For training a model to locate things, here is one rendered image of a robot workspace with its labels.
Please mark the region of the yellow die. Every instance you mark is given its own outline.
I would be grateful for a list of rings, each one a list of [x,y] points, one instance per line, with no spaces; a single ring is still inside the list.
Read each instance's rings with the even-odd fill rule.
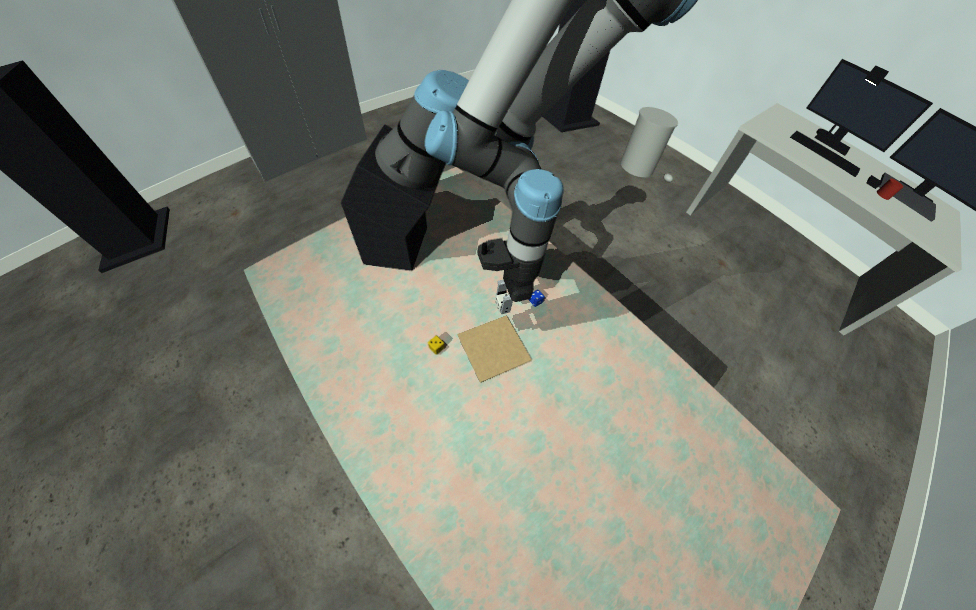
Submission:
[[[437,335],[428,341],[428,346],[436,355],[445,348],[444,342]]]

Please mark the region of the tan square mat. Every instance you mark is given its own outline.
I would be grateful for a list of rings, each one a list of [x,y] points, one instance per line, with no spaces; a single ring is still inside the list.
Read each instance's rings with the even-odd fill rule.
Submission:
[[[508,316],[457,335],[480,382],[532,361]]]

